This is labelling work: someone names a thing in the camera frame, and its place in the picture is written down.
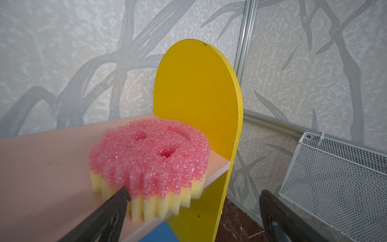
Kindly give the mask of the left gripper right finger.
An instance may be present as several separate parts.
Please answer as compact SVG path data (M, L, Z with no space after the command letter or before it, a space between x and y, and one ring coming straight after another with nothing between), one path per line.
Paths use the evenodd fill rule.
M259 204L265 236L269 242L328 241L270 191L261 192Z

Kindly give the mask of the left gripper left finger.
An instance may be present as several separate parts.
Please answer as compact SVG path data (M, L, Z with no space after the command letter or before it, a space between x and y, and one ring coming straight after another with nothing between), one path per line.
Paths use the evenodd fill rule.
M126 187L122 187L60 242L117 242L120 238L128 202Z

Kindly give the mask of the pink smiley sponge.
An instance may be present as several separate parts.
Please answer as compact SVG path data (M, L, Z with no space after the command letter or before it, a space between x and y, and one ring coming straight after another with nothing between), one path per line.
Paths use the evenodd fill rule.
M164 219L200 198L210 153L209 140L191 125L165 119L132 121L104 131L88 150L92 189L109 199L124 187L133 221Z

